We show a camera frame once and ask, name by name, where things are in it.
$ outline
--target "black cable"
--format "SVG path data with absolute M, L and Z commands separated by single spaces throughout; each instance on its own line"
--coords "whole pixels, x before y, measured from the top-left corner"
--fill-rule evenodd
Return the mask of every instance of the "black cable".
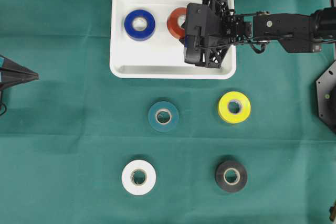
M 265 49 L 266 49 L 266 43 L 261 43 L 261 48 L 260 48 L 260 49 L 259 49 L 259 48 L 256 48 L 256 47 L 253 45 L 253 43 L 252 43 L 251 40 L 248 40 L 248 43 L 249 43 L 249 45 L 251 46 L 251 48 L 253 49 L 253 51 L 254 51 L 255 53 L 257 53 L 257 54 L 261 54 L 261 53 L 263 53 L 263 52 L 265 51 Z
M 200 47 L 201 49 L 211 49 L 211 48 L 218 48 L 218 47 L 229 47 L 232 45 L 239 45 L 239 44 L 244 44 L 244 41 L 249 41 L 249 40 L 256 40 L 256 39 L 264 39 L 264 40 L 269 40 L 269 39 L 294 39 L 294 40 L 303 40 L 306 42 L 314 43 L 314 44 L 331 44 L 335 43 L 336 39 L 333 40 L 323 40 L 323 41 L 312 41 L 308 39 L 302 39 L 302 38 L 296 38 L 296 37 L 288 37 L 288 36 L 279 36 L 279 35 L 265 35 L 265 36 L 256 36 L 256 37 L 250 37 L 250 38 L 245 38 L 240 41 L 228 43 L 228 44 L 223 44 L 223 45 L 217 45 L 217 46 L 211 46 L 211 47 Z
M 5 110 L 2 113 L 0 113 L 0 116 L 2 116 L 3 114 L 5 114 L 7 112 L 6 104 L 5 103 L 0 103 L 0 109 L 1 109 L 2 106 L 5 108 Z

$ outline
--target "tape roll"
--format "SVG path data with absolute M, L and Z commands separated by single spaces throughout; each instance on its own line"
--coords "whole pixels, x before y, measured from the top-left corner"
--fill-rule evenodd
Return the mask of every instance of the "tape roll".
M 142 172 L 144 174 L 144 181 L 137 183 L 134 178 L 136 172 Z M 154 167 L 144 160 L 133 160 L 127 166 L 121 174 L 121 182 L 125 190 L 133 195 L 144 195 L 149 193 L 156 182 L 156 172 Z
M 233 102 L 238 105 L 238 111 L 233 113 L 229 109 L 229 104 Z M 218 114 L 227 123 L 241 123 L 245 121 L 251 113 L 251 103 L 247 96 L 237 91 L 231 91 L 222 96 L 218 103 Z
M 155 19 L 146 10 L 134 10 L 124 22 L 127 34 L 136 41 L 144 41 L 152 37 L 155 30 Z
M 174 129 L 180 116 L 177 108 L 170 102 L 157 102 L 148 112 L 149 124 L 159 132 L 168 132 Z
M 216 170 L 218 186 L 228 193 L 242 190 L 247 183 L 247 172 L 237 161 L 225 161 Z
M 186 13 L 187 8 L 180 7 L 172 11 L 167 19 L 168 31 L 176 39 L 184 38 L 184 29 L 181 27 L 181 25 L 185 22 Z

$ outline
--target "metal bracket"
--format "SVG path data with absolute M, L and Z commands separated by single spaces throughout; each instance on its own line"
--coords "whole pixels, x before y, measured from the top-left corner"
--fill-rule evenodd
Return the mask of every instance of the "metal bracket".
M 319 118 L 336 133 L 336 111 L 331 108 L 332 90 L 336 87 L 336 61 L 316 81 Z

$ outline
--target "green fabric surface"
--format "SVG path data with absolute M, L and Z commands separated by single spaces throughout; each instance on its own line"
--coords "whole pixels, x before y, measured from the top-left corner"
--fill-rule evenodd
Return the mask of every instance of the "green fabric surface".
M 235 0 L 238 13 L 328 6 Z M 317 117 L 314 82 L 333 61 L 330 45 L 319 54 L 287 54 L 277 42 L 262 55 L 237 47 L 228 80 L 119 79 L 109 69 L 110 29 L 111 0 L 0 0 L 0 53 L 40 76 L 4 92 L 1 223 L 329 223 L 336 141 Z M 252 104 L 234 126 L 216 112 L 229 90 Z M 180 112 L 174 131 L 148 124 L 160 100 Z M 230 195 L 214 178 L 227 155 L 248 173 Z M 121 184 L 135 158 L 157 174 L 141 197 Z

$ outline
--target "plastic tray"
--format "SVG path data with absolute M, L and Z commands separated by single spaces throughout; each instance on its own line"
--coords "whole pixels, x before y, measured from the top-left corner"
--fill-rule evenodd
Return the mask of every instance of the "plastic tray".
M 236 71 L 236 48 L 231 46 L 220 69 L 186 64 L 183 45 L 166 26 L 170 13 L 202 0 L 112 0 L 110 69 L 120 78 L 228 79 Z M 228 0 L 234 8 L 234 0 Z M 136 9 L 150 12 L 156 22 L 153 36 L 132 40 L 124 29 L 127 14 Z

